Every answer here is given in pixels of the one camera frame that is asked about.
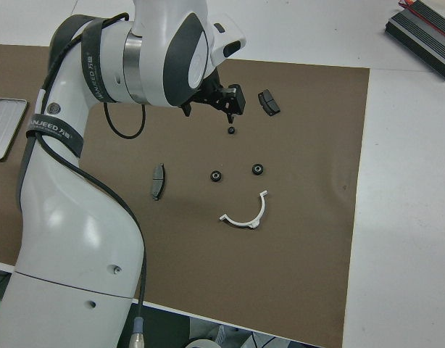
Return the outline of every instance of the white tabletop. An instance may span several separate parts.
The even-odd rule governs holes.
[[[444,0],[426,4],[445,16]],[[445,347],[445,81],[384,34],[397,0],[208,0],[235,58],[369,67],[344,348]],[[64,18],[132,0],[0,1],[0,44],[48,46]]]

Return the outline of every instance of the metal ring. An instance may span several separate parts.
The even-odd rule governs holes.
[[[141,58],[142,38],[129,32],[124,45],[124,55],[122,66],[124,69],[124,79],[130,97],[139,104],[146,104],[144,90],[142,89],[141,71],[139,62]]]

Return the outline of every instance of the round black part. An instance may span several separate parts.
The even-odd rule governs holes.
[[[219,180],[221,180],[222,176],[223,176],[223,175],[221,174],[220,171],[218,171],[218,170],[214,170],[214,171],[211,173],[210,178],[211,178],[212,181],[214,181],[214,182],[216,183],[216,182],[218,182]]]
[[[255,175],[261,175],[263,173],[263,170],[264,170],[263,166],[259,163],[256,163],[253,165],[253,167],[251,167],[251,171]]]

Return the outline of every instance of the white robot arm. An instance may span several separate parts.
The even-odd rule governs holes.
[[[78,168],[93,105],[153,104],[189,115],[190,103],[201,102],[230,122],[244,110],[240,86],[223,88],[216,70],[245,45],[228,17],[209,19],[205,0],[134,3],[133,22],[74,16],[52,41],[22,161],[22,246],[0,308],[0,348],[116,347],[140,276],[144,297],[133,213]],[[141,326],[137,320],[135,347]]]

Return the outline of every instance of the brown mat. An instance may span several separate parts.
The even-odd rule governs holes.
[[[28,99],[33,111],[47,48],[0,46],[0,97]],[[222,83],[240,83],[246,112],[229,135],[224,114],[194,105],[149,107],[144,134],[118,138],[100,105],[89,118],[81,167],[114,188],[146,234],[146,299],[179,310],[323,347],[340,347],[367,95],[367,69],[228,61]],[[281,113],[257,100],[268,88]],[[124,133],[140,125],[140,107],[113,105]],[[14,264],[21,217],[14,201],[25,143],[20,131],[0,163],[0,262]],[[150,197],[163,162],[162,200]],[[251,173],[254,163],[265,171]],[[213,170],[222,180],[213,183]],[[247,221],[267,209],[254,230]]]

